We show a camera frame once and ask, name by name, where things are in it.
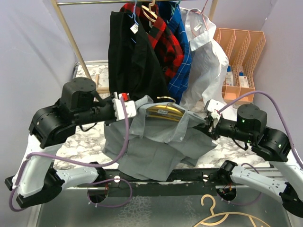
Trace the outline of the grey button shirt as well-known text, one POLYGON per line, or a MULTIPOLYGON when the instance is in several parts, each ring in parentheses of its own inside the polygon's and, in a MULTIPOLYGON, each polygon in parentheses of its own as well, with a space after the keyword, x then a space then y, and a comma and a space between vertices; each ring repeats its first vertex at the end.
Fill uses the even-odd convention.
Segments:
POLYGON ((150 117, 148 108, 156 103, 148 95, 135 101, 135 106, 127 149, 117 161, 121 172, 140 180, 166 181, 178 163, 195 166, 216 147, 210 137, 195 129, 205 123, 198 114, 173 104, 183 113, 180 121, 150 117))

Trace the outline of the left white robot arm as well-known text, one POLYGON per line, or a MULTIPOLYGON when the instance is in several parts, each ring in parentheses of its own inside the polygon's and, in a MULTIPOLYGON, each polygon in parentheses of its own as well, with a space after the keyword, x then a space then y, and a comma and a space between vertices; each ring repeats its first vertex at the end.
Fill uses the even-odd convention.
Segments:
POLYGON ((18 194, 20 211, 47 203, 69 187, 103 184, 104 170, 98 162, 66 172, 55 170, 52 162, 66 140, 75 134, 77 126, 116 120, 113 98, 110 95, 102 99, 94 81, 74 78, 63 85, 62 95, 54 105, 35 113, 23 162, 14 176, 5 179, 8 189, 18 194))

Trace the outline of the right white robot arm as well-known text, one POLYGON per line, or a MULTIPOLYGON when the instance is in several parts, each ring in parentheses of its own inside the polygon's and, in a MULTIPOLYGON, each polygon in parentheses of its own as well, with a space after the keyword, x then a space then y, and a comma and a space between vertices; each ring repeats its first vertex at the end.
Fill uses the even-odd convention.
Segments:
POLYGON ((195 129, 213 140, 220 136, 233 141, 239 140, 259 157, 273 165, 285 178, 274 180, 245 169, 232 161, 225 161, 216 173, 223 185, 230 183, 249 186, 278 202, 297 217, 303 216, 303 165, 295 157, 289 137, 280 130, 267 127, 267 113, 254 104, 241 105, 237 110, 237 120, 223 118, 219 110, 223 104, 213 99, 205 105, 205 123, 195 129))

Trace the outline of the yellow wire hanger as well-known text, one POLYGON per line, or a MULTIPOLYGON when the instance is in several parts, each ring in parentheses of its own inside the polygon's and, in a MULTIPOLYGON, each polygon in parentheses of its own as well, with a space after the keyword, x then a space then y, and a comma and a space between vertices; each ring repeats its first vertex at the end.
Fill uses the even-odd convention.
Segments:
POLYGON ((157 99, 165 99, 167 100, 167 103, 164 105, 156 104, 152 107, 148 107, 145 114, 146 117, 173 122, 179 122, 181 120, 185 111, 173 105, 176 103, 176 100, 174 98, 169 96, 158 96, 157 99))

